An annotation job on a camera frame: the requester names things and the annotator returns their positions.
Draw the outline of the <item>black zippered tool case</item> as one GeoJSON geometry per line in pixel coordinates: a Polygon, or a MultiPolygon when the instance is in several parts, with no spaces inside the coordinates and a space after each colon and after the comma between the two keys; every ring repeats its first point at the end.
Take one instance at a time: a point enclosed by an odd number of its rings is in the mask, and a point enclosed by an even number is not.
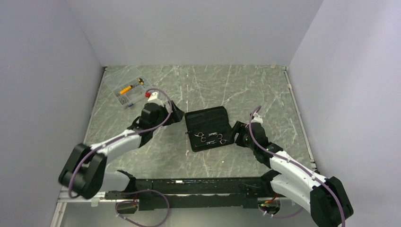
{"type": "Polygon", "coordinates": [[[232,129],[225,107],[217,106],[188,112],[184,115],[184,119],[187,128],[186,134],[193,152],[227,146],[227,144],[220,144],[216,136],[208,136],[209,133],[218,132],[223,134],[223,138],[226,139],[226,133],[232,129]],[[205,134],[207,138],[205,142],[201,142],[199,137],[194,136],[198,132],[205,134]]]}

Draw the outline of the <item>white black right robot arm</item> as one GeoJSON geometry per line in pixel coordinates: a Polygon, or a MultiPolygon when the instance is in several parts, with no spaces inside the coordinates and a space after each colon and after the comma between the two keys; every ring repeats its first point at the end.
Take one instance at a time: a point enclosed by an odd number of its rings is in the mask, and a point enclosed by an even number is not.
{"type": "Polygon", "coordinates": [[[257,161],[270,169],[261,177],[264,195],[277,193],[291,199],[311,215],[317,226],[343,227],[346,219],[354,214],[338,178],[327,178],[294,160],[283,148],[269,141],[259,122],[236,122],[223,138],[249,148],[257,161]]]}

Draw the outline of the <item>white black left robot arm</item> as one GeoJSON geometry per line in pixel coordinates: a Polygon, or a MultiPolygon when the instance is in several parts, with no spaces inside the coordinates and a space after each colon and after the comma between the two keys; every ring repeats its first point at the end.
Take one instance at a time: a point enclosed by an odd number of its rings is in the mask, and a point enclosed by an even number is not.
{"type": "Polygon", "coordinates": [[[93,198],[99,192],[117,192],[131,198],[138,190],[136,178],[123,170],[107,172],[106,166],[123,154],[143,147],[161,126],[180,122],[184,111],[173,101],[170,110],[164,104],[147,103],[140,116],[122,133],[97,144],[77,144],[63,167],[58,182],[67,187],[72,199],[93,198]]]}

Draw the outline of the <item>yellow handled screwdriver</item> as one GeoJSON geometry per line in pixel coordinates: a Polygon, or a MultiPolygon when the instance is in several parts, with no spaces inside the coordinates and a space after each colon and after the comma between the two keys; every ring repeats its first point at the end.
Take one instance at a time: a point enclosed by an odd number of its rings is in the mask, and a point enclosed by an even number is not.
{"type": "Polygon", "coordinates": [[[120,95],[124,95],[125,93],[127,93],[128,91],[130,91],[133,88],[133,85],[129,85],[126,88],[122,89],[119,94],[120,95]]]}

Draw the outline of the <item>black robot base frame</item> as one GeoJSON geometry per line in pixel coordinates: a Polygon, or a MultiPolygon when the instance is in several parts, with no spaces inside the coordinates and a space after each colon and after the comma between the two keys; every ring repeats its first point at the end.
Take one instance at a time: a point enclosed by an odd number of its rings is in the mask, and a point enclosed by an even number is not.
{"type": "Polygon", "coordinates": [[[256,209],[265,201],[278,201],[260,177],[137,179],[138,195],[109,191],[105,199],[138,202],[140,211],[166,208],[242,207],[256,209]]]}

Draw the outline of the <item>silver thinning scissors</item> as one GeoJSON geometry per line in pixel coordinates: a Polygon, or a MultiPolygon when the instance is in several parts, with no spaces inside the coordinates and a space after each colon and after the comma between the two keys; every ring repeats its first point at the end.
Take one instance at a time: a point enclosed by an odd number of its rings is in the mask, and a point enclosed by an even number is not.
{"type": "Polygon", "coordinates": [[[228,142],[228,140],[223,138],[223,134],[218,133],[218,132],[209,133],[208,136],[209,137],[216,136],[216,138],[220,144],[226,144],[228,142]]]}

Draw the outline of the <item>silver hair cutting scissors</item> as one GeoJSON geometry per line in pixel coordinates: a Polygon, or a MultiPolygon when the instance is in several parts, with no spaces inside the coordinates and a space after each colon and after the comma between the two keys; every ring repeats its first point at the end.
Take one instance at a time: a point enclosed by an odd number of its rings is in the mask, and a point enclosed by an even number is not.
{"type": "Polygon", "coordinates": [[[207,140],[207,138],[203,132],[198,132],[198,133],[194,134],[194,136],[199,137],[201,142],[205,142],[207,140]]]}

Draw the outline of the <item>clear plastic organizer box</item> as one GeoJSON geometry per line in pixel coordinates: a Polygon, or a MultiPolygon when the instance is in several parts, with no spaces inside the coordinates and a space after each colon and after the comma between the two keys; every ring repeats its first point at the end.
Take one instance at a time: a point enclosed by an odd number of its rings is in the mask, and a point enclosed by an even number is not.
{"type": "Polygon", "coordinates": [[[124,109],[134,106],[145,98],[146,90],[153,87],[151,81],[135,66],[106,67],[104,79],[105,84],[124,109]],[[145,84],[140,85],[138,78],[144,79],[145,84]],[[124,95],[120,95],[119,92],[129,85],[133,85],[133,88],[124,95]]]}

